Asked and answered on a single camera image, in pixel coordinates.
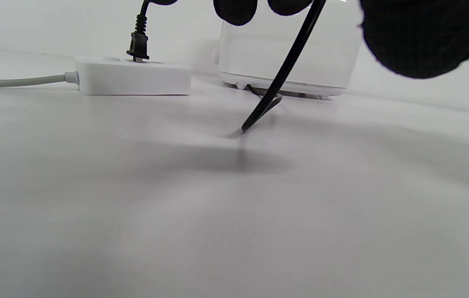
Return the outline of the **person's left hand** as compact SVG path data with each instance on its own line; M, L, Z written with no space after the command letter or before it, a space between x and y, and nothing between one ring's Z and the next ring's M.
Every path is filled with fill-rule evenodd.
M280 16L312 5L301 45L326 0L267 0ZM370 52L382 66L411 79L431 79L469 60L469 0L359 0L361 28ZM216 14L241 26L253 19L258 0L213 0Z

